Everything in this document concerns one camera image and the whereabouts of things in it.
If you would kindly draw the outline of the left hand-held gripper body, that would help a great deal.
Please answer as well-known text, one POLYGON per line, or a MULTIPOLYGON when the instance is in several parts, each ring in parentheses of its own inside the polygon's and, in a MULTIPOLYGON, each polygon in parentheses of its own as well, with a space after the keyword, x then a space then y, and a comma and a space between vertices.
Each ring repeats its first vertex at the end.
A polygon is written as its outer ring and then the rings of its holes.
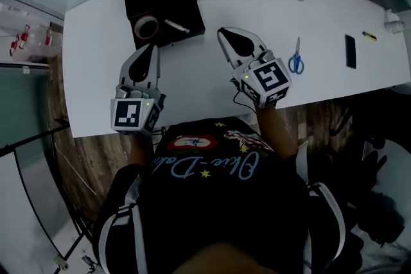
POLYGON ((166 95, 158 89, 118 85, 116 96, 110 101, 111 128, 125 135, 151 136, 165 98, 166 95))

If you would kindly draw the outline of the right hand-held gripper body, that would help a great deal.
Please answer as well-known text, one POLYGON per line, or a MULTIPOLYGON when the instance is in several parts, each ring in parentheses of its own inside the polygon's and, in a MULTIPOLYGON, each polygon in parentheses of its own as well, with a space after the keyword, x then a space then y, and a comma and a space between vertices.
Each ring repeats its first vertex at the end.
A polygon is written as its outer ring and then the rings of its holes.
POLYGON ((233 70, 232 82, 259 108, 276 105, 292 86, 283 61, 269 49, 233 70))

